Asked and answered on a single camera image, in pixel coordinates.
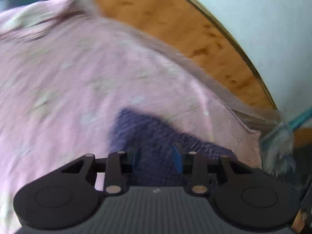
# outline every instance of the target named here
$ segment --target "teal handle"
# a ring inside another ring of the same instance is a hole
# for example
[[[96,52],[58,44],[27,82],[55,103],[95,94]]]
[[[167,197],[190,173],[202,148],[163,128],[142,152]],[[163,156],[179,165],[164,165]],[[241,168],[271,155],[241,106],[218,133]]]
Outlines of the teal handle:
[[[299,114],[296,118],[289,122],[289,125],[292,130],[296,130],[299,128],[303,123],[308,121],[312,117],[312,107],[306,110],[305,112]]]

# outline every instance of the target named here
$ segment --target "ribbed surface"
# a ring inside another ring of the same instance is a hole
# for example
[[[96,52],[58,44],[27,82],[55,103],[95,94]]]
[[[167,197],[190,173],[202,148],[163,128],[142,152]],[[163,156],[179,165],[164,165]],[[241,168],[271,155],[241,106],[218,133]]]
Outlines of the ribbed surface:
[[[251,233],[221,220],[206,199],[187,195],[181,187],[132,187],[125,195],[105,200],[80,226],[62,231],[21,229],[18,234],[238,234]],[[282,229],[276,234],[291,234]]]

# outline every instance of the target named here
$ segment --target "wood grain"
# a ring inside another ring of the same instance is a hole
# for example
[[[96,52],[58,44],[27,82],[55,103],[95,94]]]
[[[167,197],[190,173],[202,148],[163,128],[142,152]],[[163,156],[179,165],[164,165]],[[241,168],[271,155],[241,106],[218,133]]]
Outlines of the wood grain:
[[[227,38],[187,0],[95,0],[107,17],[173,46],[250,106],[272,108]]]

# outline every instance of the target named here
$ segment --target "transparent plastic sheet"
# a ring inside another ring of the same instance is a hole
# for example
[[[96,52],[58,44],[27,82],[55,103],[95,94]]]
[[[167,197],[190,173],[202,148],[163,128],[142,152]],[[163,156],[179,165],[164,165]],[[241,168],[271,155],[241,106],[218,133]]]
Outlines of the transparent plastic sheet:
[[[0,11],[3,9],[10,9],[16,6],[27,5],[28,3],[36,2],[38,0],[0,0]],[[196,77],[205,86],[211,89],[232,112],[236,114],[249,128],[261,131],[261,137],[268,135],[270,138],[274,136],[270,132],[282,122],[280,113],[277,110],[264,110],[259,108],[251,108],[241,102],[235,95],[230,93],[221,84],[219,84],[212,77],[208,76],[205,71],[199,68],[193,61],[186,58],[179,51],[166,45],[162,41],[150,37],[149,35],[133,29],[125,24],[116,22],[114,20],[102,17],[93,0],[79,0],[79,7],[82,8],[88,15],[97,17],[106,26],[109,25],[112,30],[116,32],[128,32],[136,36],[149,49],[159,52],[174,63],[180,65],[188,73]],[[280,143],[279,149],[283,148],[284,143]]]

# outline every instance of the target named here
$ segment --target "circular cover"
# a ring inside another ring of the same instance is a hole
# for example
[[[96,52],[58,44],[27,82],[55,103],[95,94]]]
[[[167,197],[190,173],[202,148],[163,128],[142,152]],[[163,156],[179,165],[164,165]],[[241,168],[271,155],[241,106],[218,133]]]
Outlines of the circular cover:
[[[38,179],[16,194],[14,210],[22,225],[41,230],[64,229],[93,215],[99,196],[74,174]]]
[[[236,225],[274,229],[294,219],[299,209],[299,195],[288,184],[266,175],[258,178],[242,174],[217,190],[214,204]]]

